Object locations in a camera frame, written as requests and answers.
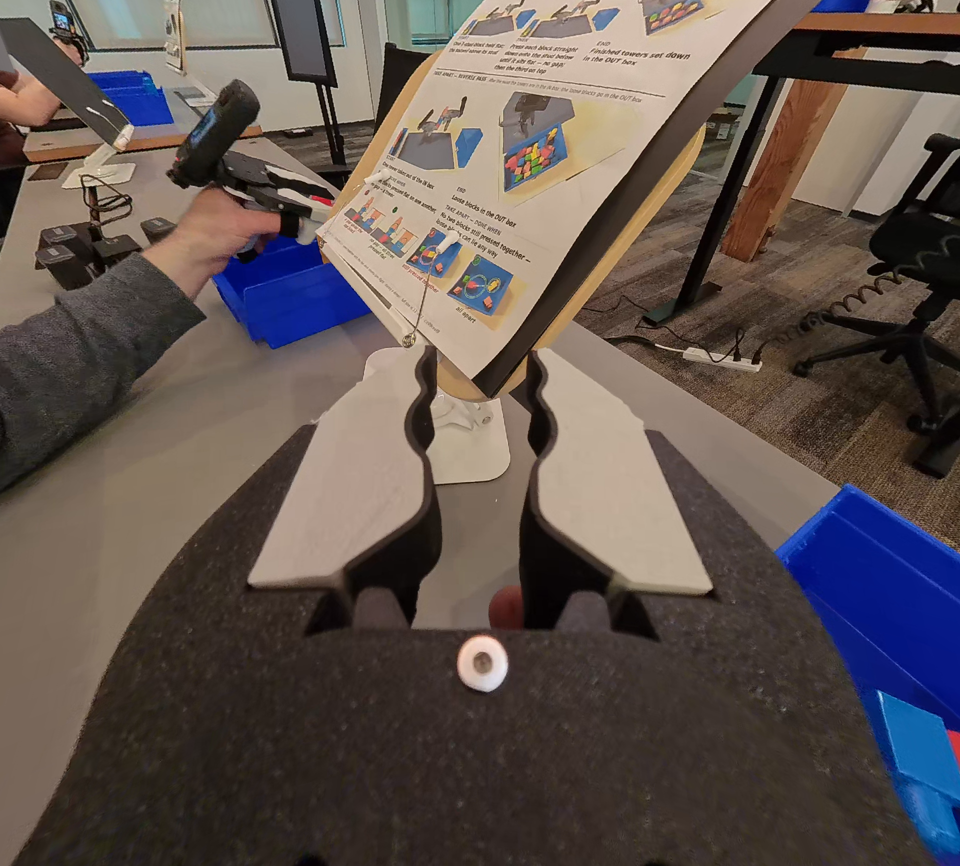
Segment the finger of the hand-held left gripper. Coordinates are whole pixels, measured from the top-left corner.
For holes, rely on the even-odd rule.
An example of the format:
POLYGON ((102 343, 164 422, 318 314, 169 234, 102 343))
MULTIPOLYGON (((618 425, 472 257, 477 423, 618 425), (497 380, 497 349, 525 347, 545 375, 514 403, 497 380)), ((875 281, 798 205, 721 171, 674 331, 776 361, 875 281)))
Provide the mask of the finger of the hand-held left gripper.
POLYGON ((332 198, 327 195, 279 195, 279 237, 300 246, 316 242, 316 232, 330 217, 332 198))
POLYGON ((272 164, 265 166, 269 182, 277 190, 287 190, 311 201, 335 201, 337 195, 328 185, 272 164))

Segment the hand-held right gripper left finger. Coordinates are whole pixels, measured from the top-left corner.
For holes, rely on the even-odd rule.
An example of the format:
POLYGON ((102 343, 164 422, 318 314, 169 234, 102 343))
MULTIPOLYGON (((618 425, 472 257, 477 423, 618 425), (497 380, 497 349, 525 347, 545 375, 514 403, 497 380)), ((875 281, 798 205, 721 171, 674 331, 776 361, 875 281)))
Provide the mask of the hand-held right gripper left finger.
POLYGON ((402 348, 318 419, 261 551, 254 590, 321 590, 353 608, 389 591, 407 622, 442 552, 427 452, 435 437, 437 351, 402 348))

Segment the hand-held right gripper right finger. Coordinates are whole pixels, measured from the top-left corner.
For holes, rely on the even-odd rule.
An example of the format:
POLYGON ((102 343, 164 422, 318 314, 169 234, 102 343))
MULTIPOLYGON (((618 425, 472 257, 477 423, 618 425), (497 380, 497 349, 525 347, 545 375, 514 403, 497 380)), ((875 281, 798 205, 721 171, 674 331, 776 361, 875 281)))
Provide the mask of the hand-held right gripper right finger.
POLYGON ((708 596, 714 589, 646 435, 621 398, 552 349, 524 390, 534 452, 519 529, 524 626, 554 628, 570 597, 708 596))

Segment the blue tagged plastic bin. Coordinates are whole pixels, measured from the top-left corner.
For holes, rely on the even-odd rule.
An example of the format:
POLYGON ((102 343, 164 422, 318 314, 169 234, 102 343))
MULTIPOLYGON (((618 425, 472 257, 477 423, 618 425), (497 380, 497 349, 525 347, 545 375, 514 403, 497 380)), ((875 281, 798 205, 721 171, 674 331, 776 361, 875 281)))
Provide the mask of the blue tagged plastic bin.
POLYGON ((957 808, 894 773, 876 736, 882 691, 959 731, 959 557, 846 486, 776 551, 829 633, 894 791, 937 864, 959 862, 957 808))

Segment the blue toy block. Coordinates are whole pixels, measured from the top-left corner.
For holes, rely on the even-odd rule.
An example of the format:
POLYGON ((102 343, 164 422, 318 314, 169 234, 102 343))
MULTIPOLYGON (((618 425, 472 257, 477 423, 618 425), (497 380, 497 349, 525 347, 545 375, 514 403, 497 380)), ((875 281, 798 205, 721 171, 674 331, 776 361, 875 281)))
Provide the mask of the blue toy block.
POLYGON ((894 773, 957 809, 959 767, 943 719, 881 690, 872 693, 871 705, 880 750, 894 773))

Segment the person's left forearm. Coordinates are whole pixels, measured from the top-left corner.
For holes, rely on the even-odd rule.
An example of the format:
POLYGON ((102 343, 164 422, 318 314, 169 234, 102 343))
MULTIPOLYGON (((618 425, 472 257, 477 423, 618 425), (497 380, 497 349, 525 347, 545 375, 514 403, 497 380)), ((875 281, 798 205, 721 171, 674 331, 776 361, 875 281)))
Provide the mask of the person's left forearm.
POLYGON ((173 237, 1 332, 1 488, 107 419, 137 380, 205 319, 209 264, 173 237))

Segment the grey desk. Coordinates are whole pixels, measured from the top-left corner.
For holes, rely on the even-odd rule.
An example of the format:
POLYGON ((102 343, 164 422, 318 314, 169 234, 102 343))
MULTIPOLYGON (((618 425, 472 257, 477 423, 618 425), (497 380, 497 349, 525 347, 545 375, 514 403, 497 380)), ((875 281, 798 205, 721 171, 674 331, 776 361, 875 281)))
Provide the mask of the grey desk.
MULTIPOLYGON (((2 250, 2 327, 52 303, 32 265, 39 232, 83 203, 28 181, 2 250)), ((193 534, 393 344, 364 316, 277 350, 253 343, 212 284, 207 319, 175 343, 109 421, 2 494, 1 863, 11 864, 59 784, 102 676, 144 598, 193 534)), ((771 549, 838 492, 805 465, 571 322, 552 348, 661 432, 771 549)), ((518 583, 533 454, 529 413, 502 401, 510 465, 485 484, 440 487, 442 553, 417 628, 488 626, 518 583)))

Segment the person's left hand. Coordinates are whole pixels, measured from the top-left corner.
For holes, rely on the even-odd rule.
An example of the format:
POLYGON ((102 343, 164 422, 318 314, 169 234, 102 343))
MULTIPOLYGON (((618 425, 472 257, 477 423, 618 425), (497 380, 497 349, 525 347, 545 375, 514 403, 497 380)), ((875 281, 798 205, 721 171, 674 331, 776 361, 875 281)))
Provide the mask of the person's left hand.
POLYGON ((207 283, 250 244, 280 233, 279 213, 247 208, 220 187, 201 190, 174 230, 142 256, 195 301, 207 283))

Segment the black display on stand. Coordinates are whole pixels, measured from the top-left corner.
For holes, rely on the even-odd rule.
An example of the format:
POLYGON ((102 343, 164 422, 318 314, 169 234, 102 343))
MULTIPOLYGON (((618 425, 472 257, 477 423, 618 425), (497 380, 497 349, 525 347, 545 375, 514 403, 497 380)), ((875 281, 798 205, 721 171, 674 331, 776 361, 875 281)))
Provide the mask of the black display on stand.
POLYGON ((270 0, 270 5, 287 78, 311 84, 317 92, 331 159, 320 174, 342 188, 353 170, 333 102, 338 81, 321 1, 270 0))

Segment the black-backed document stand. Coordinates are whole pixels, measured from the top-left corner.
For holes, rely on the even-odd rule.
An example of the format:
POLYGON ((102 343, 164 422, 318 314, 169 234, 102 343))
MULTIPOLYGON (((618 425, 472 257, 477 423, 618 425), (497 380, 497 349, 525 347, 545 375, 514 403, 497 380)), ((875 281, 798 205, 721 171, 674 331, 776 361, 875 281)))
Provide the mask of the black-backed document stand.
POLYGON ((135 164, 112 163, 113 156, 127 149, 135 132, 122 109, 29 18, 2 18, 1 31, 6 53, 102 140, 102 145, 66 176, 62 188, 115 187, 129 182, 135 164))

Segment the white power strip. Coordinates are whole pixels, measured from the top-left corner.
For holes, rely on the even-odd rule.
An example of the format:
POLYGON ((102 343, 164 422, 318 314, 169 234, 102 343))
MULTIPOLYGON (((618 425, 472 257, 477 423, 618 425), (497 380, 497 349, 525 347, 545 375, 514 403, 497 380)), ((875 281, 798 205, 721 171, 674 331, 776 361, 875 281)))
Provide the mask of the white power strip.
POLYGON ((750 358, 734 356, 730 354, 714 353, 708 350, 689 346, 681 353, 681 358, 685 361, 704 365, 707 367, 727 369, 745 373, 759 373, 762 369, 762 360, 753 361, 750 358))

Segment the printed instruction sheet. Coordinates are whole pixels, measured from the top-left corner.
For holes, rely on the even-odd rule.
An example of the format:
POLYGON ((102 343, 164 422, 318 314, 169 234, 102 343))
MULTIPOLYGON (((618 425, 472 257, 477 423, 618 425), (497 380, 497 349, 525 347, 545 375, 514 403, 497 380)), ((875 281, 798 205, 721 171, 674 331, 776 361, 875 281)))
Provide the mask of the printed instruction sheet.
POLYGON ((774 0, 482 0, 318 230, 492 397, 602 204, 774 0))

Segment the black office chair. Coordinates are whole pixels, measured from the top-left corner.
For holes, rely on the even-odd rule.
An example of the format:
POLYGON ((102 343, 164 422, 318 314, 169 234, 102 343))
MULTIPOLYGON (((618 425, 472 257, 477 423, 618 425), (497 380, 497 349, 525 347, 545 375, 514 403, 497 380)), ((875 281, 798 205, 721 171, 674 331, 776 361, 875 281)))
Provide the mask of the black office chair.
POLYGON ((926 161, 870 236, 873 283, 805 317, 798 326, 808 332, 831 325, 858 332, 863 340, 801 359, 792 373, 804 379, 816 365, 856 356, 877 354, 886 365, 902 359, 922 404, 922 413, 910 416, 907 428, 928 439, 912 466, 939 480, 949 475, 959 455, 958 400, 942 400, 932 372, 932 364, 958 372, 958 350, 930 335, 930 327, 959 302, 959 139, 934 133, 923 149, 926 161), (862 320, 848 308, 849 301, 862 302, 869 292, 882 295, 882 282, 902 281, 921 284, 927 291, 907 322, 862 320))

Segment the wooden post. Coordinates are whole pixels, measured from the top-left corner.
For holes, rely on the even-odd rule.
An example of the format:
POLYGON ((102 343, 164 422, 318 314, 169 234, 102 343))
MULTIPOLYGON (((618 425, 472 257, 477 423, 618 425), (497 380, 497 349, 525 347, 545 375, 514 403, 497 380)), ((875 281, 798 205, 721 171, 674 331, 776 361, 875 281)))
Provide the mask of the wooden post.
POLYGON ((726 229, 724 255, 751 262, 766 248, 846 91, 845 84, 792 81, 726 229))

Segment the black frame wooden table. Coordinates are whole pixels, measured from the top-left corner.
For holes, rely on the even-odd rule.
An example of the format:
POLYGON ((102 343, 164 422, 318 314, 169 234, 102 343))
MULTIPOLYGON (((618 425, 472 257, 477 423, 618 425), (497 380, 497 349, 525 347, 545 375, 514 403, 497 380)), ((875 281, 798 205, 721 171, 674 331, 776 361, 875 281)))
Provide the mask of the black frame wooden table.
POLYGON ((958 67, 941 60, 870 58, 885 53, 956 54, 959 14, 810 13, 753 70, 765 80, 748 119, 702 237, 678 294, 647 311, 643 329, 664 328, 703 300, 721 291, 706 280, 714 255, 721 251, 739 200, 749 186, 767 138, 793 81, 900 92, 958 94, 958 67))

